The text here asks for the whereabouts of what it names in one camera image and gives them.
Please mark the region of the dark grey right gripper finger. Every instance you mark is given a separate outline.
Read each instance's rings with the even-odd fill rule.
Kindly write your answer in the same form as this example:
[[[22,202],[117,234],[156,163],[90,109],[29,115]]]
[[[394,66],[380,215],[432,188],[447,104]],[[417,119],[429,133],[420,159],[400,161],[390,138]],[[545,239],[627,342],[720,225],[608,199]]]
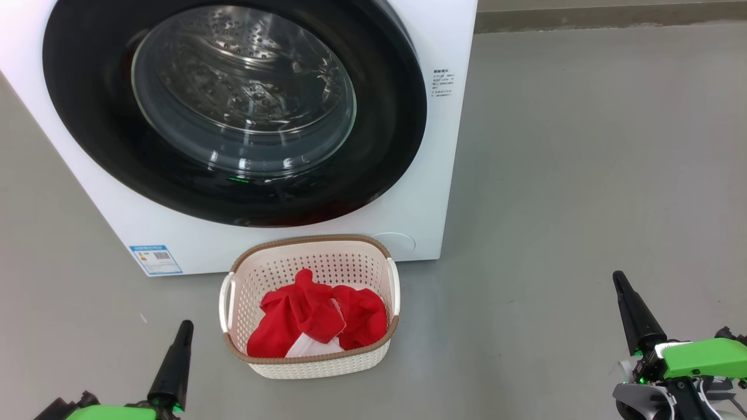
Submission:
[[[630,355],[653,351],[656,345],[667,341],[661,325],[623,271],[613,272],[613,284]]]

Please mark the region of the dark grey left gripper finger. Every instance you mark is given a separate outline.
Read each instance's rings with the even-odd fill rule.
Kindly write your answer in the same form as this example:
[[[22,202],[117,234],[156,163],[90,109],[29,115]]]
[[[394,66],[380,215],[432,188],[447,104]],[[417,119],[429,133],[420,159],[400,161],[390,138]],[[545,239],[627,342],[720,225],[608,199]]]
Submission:
[[[185,410],[193,335],[193,322],[182,321],[149,389],[147,402],[161,412]]]

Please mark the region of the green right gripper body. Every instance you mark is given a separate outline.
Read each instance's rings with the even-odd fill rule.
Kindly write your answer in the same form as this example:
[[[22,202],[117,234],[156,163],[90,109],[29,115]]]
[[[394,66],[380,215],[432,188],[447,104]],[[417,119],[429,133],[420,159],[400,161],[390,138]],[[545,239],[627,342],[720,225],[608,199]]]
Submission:
[[[681,377],[725,377],[745,380],[746,346],[730,338],[667,341],[648,352],[633,368],[633,383],[658,383]]]

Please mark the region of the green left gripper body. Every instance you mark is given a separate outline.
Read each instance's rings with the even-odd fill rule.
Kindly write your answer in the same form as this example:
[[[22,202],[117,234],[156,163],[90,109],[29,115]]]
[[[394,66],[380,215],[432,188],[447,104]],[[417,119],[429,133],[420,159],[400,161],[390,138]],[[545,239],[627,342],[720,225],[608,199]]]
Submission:
[[[71,413],[67,419],[176,419],[177,405],[91,405]]]

